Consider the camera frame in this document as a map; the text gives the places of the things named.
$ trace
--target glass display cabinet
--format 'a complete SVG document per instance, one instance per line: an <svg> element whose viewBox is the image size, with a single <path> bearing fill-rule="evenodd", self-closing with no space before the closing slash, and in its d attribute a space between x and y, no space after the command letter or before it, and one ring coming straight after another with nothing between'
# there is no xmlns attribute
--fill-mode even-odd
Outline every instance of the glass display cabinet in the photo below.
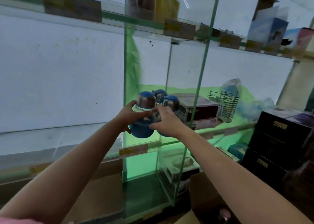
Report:
<svg viewBox="0 0 314 224"><path fill-rule="evenodd" d="M302 56L252 43L257 1L0 0L0 182L33 177L142 91L186 101L181 120L225 150L249 141L252 104L304 110L313 43ZM313 27L314 0L277 1L289 7L287 29ZM219 118L200 112L204 99L224 107ZM174 206L184 174L200 170L157 131L121 134L103 162L121 159L126 222Z"/></svg>

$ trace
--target hand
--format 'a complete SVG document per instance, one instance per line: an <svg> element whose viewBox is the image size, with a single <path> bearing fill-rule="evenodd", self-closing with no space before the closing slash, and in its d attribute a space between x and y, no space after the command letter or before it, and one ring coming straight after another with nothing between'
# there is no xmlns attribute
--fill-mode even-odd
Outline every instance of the hand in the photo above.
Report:
<svg viewBox="0 0 314 224"><path fill-rule="evenodd" d="M141 119L146 116L152 116L152 111L143 111L143 112L136 112L132 110L132 107L136 104L136 100L131 101L129 104L127 104L122 110L119 112L119 114L114 118L114 120L117 120L121 126L122 131L127 131L129 134L131 134L131 131L128 127L128 125L131 125L138 119Z"/></svg>
<svg viewBox="0 0 314 224"><path fill-rule="evenodd" d="M158 105L161 122L153 123L149 127L152 130L157 130L162 134L179 139L180 134L183 134L186 129L189 129L180 119L173 113L170 107Z"/></svg>

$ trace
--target forearm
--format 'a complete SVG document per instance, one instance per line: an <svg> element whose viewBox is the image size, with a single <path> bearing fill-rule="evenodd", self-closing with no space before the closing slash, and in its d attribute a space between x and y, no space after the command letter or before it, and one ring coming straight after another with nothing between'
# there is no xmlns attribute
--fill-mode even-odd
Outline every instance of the forearm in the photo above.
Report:
<svg viewBox="0 0 314 224"><path fill-rule="evenodd" d="M185 130L179 139L242 224L312 223L279 193L194 131Z"/></svg>
<svg viewBox="0 0 314 224"><path fill-rule="evenodd" d="M51 164L0 210L0 216L60 223L120 134L112 120Z"/></svg>

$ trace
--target black box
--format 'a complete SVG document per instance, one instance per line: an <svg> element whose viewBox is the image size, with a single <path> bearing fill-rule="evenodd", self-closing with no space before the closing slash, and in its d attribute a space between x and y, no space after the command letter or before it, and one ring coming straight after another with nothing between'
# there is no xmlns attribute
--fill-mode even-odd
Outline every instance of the black box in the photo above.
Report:
<svg viewBox="0 0 314 224"><path fill-rule="evenodd" d="M241 165L273 189L280 191L283 179L287 173L286 170L270 162L250 148L246 150Z"/></svg>
<svg viewBox="0 0 314 224"><path fill-rule="evenodd" d="M279 167L289 170L312 133L313 125L314 115L310 113L289 113L278 108L263 111L248 146Z"/></svg>

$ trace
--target pink sleeve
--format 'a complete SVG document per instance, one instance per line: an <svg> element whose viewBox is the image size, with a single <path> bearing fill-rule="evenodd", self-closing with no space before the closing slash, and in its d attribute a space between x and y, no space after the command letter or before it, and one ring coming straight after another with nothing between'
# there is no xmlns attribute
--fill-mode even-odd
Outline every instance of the pink sleeve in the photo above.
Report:
<svg viewBox="0 0 314 224"><path fill-rule="evenodd" d="M17 220L17 219L0 217L0 224L42 224L42 223L30 220L30 219Z"/></svg>

